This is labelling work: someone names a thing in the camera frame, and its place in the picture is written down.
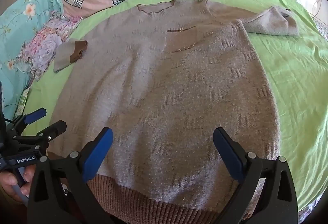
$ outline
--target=sweater pocket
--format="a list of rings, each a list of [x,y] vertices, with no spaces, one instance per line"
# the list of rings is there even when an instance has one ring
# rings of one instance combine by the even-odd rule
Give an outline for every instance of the sweater pocket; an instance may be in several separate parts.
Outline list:
[[[197,42],[197,28],[179,28],[166,31],[164,52],[174,53],[192,48]]]

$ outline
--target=brown cuff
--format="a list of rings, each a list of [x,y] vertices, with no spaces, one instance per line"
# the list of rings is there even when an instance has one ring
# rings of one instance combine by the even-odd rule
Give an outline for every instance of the brown cuff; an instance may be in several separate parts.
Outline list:
[[[76,41],[75,42],[75,49],[73,54],[69,57],[70,63],[74,63],[80,58],[82,58],[82,52],[87,50],[88,42],[84,41]]]

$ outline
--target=blue gripper pad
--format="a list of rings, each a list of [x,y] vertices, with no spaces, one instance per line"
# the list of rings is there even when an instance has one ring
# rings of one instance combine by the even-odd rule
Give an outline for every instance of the blue gripper pad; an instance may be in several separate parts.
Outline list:
[[[24,117],[24,123],[25,124],[32,124],[36,122],[37,120],[43,118],[47,114],[47,111],[45,108],[40,108],[30,114],[27,114]]]
[[[89,156],[82,164],[82,179],[84,182],[87,182],[96,176],[101,163],[112,146],[113,140],[113,131],[110,128],[104,128],[93,141],[95,146],[93,146]]]
[[[216,128],[213,133],[213,142],[219,152],[230,176],[242,183],[244,180],[243,164],[233,149],[234,142],[223,128]]]

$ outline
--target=brown ribbed hem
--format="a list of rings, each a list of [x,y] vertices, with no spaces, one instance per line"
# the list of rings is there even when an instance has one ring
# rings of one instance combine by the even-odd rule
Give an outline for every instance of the brown ribbed hem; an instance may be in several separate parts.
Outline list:
[[[88,185],[106,212],[130,224],[210,224],[219,215],[157,202],[102,175]]]

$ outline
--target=teal floral fabric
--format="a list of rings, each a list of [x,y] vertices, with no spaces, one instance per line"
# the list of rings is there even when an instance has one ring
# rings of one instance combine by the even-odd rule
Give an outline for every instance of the teal floral fabric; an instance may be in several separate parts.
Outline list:
[[[62,0],[18,0],[0,16],[0,81],[3,112],[12,119],[29,74],[15,66],[22,46],[29,43],[51,18],[63,14]]]

